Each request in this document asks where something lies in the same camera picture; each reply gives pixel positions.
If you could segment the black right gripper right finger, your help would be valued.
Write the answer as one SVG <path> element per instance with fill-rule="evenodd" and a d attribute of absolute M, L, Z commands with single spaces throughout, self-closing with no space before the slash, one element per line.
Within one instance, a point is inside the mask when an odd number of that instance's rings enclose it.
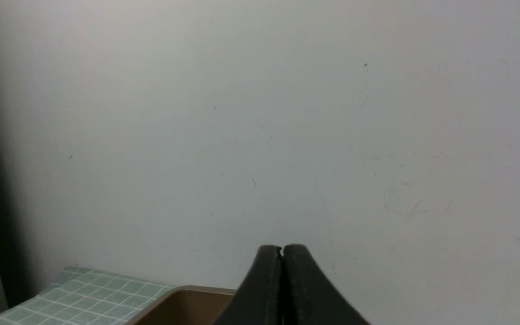
<path fill-rule="evenodd" d="M 369 324 L 328 280 L 306 246 L 285 246 L 283 269 L 281 309 L 285 325 Z"/>

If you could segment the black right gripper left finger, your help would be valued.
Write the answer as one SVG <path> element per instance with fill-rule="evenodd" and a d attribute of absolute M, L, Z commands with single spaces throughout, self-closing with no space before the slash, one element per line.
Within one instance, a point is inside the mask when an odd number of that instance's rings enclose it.
<path fill-rule="evenodd" d="M 260 246 L 237 291 L 215 319 L 215 325 L 280 325 L 281 247 Z"/>

